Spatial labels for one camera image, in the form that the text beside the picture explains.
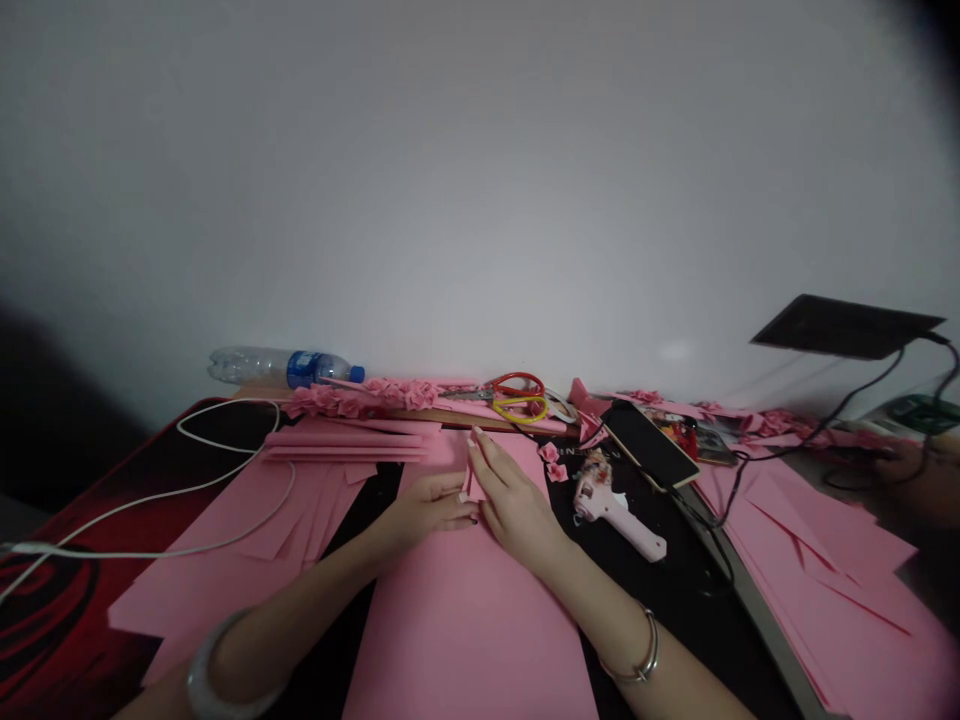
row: smartphone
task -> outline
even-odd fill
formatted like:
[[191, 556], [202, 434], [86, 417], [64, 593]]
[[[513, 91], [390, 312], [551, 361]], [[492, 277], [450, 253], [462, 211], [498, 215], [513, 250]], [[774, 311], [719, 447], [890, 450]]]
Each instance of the smartphone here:
[[686, 485], [700, 475], [700, 466], [633, 403], [616, 400], [603, 418], [660, 489]]

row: hand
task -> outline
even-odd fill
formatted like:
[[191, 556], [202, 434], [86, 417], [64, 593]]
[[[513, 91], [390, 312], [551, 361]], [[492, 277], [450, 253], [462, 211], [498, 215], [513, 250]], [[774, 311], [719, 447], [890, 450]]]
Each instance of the hand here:
[[[884, 483], [896, 484], [898, 481], [911, 477], [920, 469], [924, 449], [922, 445], [901, 440], [893, 448], [894, 457], [889, 460], [877, 460], [874, 468]], [[924, 466], [921, 479], [939, 480], [941, 476], [948, 481], [955, 480], [960, 471], [960, 457], [949, 450], [931, 446], [927, 451], [927, 463]]]
[[470, 462], [489, 502], [480, 505], [497, 541], [534, 575], [543, 579], [570, 540], [553, 510], [510, 454], [479, 428], [467, 440]]
[[367, 531], [387, 561], [419, 545], [434, 530], [472, 527], [480, 508], [461, 493], [463, 473], [429, 475], [417, 480], [393, 501]]

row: pink craft paper stack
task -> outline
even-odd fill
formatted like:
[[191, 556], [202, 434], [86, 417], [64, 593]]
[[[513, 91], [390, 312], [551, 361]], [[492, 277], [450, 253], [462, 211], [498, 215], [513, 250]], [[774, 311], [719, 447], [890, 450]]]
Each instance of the pink craft paper stack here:
[[[735, 470], [702, 467], [696, 487], [719, 514]], [[781, 460], [746, 467], [724, 530], [826, 710], [853, 720], [958, 716], [960, 650], [894, 574], [916, 548]]]
[[[377, 462], [416, 462], [429, 453], [440, 423], [304, 418], [270, 436], [267, 450], [234, 478], [170, 551], [203, 547], [255, 526], [283, 497], [298, 461], [290, 496], [269, 521], [242, 540], [216, 550], [162, 558], [151, 564], [108, 610], [110, 627], [163, 638], [144, 685], [189, 658], [231, 613], [257, 605], [322, 557]], [[288, 456], [277, 449], [297, 448]], [[328, 448], [330, 452], [314, 453]], [[309, 462], [299, 462], [308, 457]]]

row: black table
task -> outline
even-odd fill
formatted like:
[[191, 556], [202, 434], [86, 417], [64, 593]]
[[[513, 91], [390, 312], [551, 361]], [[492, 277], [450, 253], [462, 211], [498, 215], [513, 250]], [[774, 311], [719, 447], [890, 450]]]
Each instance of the black table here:
[[[207, 400], [188, 412], [210, 405]], [[273, 410], [230, 405], [202, 415], [194, 432], [238, 447], [256, 447], [272, 426]], [[555, 441], [572, 475], [583, 456]], [[680, 639], [758, 717], [799, 718], [787, 686], [750, 616], [734, 594], [707, 597], [722, 571], [672, 501], [654, 496], [645, 481], [611, 449], [614, 490], [669, 546], [666, 560], [650, 565], [607, 523], [573, 518], [574, 482], [549, 483], [550, 502], [564, 530], [627, 592], [652, 608]], [[228, 471], [237, 455], [196, 443], [173, 425], [138, 450], [51, 520], [36, 539], [57, 541], [72, 529], [137, 497], [189, 487]], [[344, 518], [326, 554], [362, 532], [393, 501], [402, 468], [378, 465]], [[140, 506], [104, 521], [70, 547], [93, 551], [163, 550], [226, 486]], [[0, 586], [31, 559], [0, 565]], [[109, 717], [139, 692], [139, 681], [159, 647], [156, 638], [106, 625], [106, 609], [149, 565], [149, 560], [82, 561], [52, 558], [23, 594], [0, 607], [0, 707], [9, 717]], [[357, 595], [295, 673], [272, 717], [340, 717], [359, 650], [374, 584]], [[630, 718], [629, 709], [581, 635], [601, 720]]]

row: silver bracelet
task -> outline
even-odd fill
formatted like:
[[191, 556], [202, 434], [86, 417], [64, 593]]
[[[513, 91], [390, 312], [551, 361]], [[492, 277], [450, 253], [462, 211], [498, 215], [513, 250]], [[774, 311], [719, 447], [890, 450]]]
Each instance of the silver bracelet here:
[[615, 673], [608, 668], [603, 660], [600, 660], [600, 656], [597, 655], [597, 659], [600, 660], [600, 667], [603, 668], [607, 675], [619, 683], [648, 682], [650, 680], [650, 673], [657, 669], [657, 663], [660, 662], [660, 633], [657, 631], [657, 620], [653, 617], [653, 611], [649, 608], [643, 608], [643, 614], [647, 616], [647, 620], [650, 622], [650, 632], [653, 638], [650, 642], [650, 652], [647, 653], [647, 659], [634, 671], [633, 675], [620, 675]]
[[210, 655], [220, 642], [224, 633], [233, 627], [240, 618], [250, 612], [249, 608], [234, 613], [220, 623], [203, 641], [190, 663], [190, 674], [187, 676], [187, 697], [190, 699], [190, 709], [198, 720], [254, 720], [263, 715], [277, 701], [286, 689], [283, 687], [274, 690], [259, 700], [245, 705], [228, 703], [217, 697], [210, 687], [207, 669], [210, 664]]

